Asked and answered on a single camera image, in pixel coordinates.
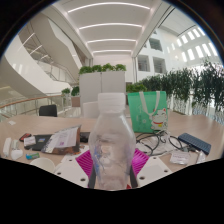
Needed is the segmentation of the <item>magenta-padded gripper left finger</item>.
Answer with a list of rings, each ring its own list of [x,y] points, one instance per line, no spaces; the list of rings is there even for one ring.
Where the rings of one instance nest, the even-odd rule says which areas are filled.
[[[54,174],[84,188],[94,188],[95,170],[90,151],[80,155],[65,155]]]

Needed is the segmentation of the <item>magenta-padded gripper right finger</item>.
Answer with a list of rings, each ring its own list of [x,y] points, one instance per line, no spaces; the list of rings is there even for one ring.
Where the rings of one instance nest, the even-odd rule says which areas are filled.
[[[149,157],[139,149],[135,150],[130,171],[132,188],[143,187],[171,173],[172,171],[158,156]]]

